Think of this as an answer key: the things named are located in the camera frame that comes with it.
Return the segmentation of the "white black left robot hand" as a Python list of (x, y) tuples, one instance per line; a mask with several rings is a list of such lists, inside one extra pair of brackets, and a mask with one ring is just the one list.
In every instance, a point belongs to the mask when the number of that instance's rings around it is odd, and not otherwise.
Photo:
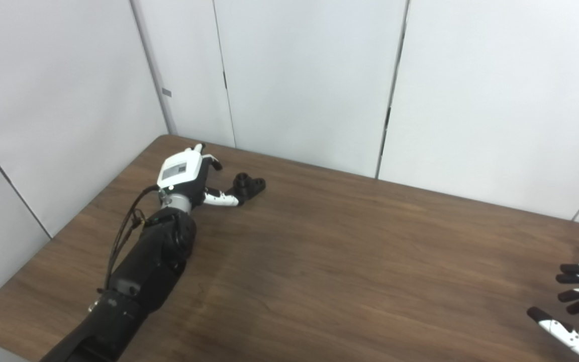
[(237, 207), (244, 200), (235, 195), (207, 186), (210, 167), (223, 169), (212, 154), (203, 154), (204, 143), (187, 147), (167, 158), (159, 172), (157, 186), (163, 208), (178, 209), (188, 215), (204, 204), (220, 207)]

